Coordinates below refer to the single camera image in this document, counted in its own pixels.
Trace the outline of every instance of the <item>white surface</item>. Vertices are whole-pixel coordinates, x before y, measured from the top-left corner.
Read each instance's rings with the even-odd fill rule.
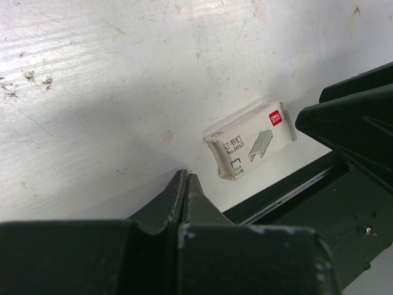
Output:
[[[298,133],[231,182],[203,130],[267,93],[294,120],[392,61],[392,14],[390,0],[1,1],[0,220],[125,217],[178,168],[236,205],[327,150]]]
[[[391,295],[393,289],[393,247],[389,247],[371,262],[366,270],[347,288],[344,295]]]

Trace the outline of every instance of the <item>dirt mark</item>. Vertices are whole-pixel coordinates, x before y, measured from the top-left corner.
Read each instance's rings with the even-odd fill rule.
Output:
[[[22,181],[22,182],[20,183],[20,185],[22,186],[22,188],[28,189],[28,187],[27,187],[27,185],[26,185],[26,183],[25,183],[24,181]]]
[[[119,170],[119,169],[117,169],[117,172],[119,173],[119,174],[121,174],[121,175],[127,175],[127,169],[128,168],[124,168],[123,170]]]
[[[360,9],[359,9],[359,6],[356,6],[356,8],[355,8],[355,10],[354,10],[354,15],[355,14],[359,14],[359,16],[360,16]]]
[[[5,90],[4,94],[9,98],[17,98],[16,84],[14,83],[0,83],[0,87]]]
[[[176,8],[176,10],[177,10],[177,12],[178,13],[181,13],[182,12],[182,8],[180,7],[180,6],[178,6],[178,5],[174,5],[174,8]]]
[[[164,147],[169,146],[173,140],[173,133],[170,130],[162,133],[161,140],[162,140]]]
[[[36,73],[34,71],[22,71],[23,72],[23,77],[25,77],[28,81],[35,82],[34,77],[36,76]]]
[[[259,20],[263,19],[265,17],[265,10],[260,0],[251,0],[251,3],[254,6],[254,16]]]
[[[52,86],[52,82],[53,82],[53,78],[51,76],[47,76],[46,79],[41,83],[47,85],[45,89],[46,91],[48,91]]]

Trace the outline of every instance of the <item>staple box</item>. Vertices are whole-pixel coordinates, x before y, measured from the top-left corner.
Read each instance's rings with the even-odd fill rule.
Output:
[[[283,102],[264,103],[204,140],[220,169],[220,177],[237,180],[296,140]]]

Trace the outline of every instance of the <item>scratched surface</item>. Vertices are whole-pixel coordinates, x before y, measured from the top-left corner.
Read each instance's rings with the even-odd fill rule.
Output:
[[[393,60],[390,0],[3,0],[0,220],[125,217],[178,168],[222,211],[327,152],[304,135],[236,182],[204,130],[264,95],[295,119]]]

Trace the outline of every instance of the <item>deli logo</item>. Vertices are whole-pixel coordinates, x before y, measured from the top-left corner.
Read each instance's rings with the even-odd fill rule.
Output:
[[[278,124],[280,124],[282,122],[281,115],[280,115],[278,110],[272,112],[269,115],[269,118],[270,118],[271,123],[273,124],[273,126],[276,126],[276,125],[278,125]]]

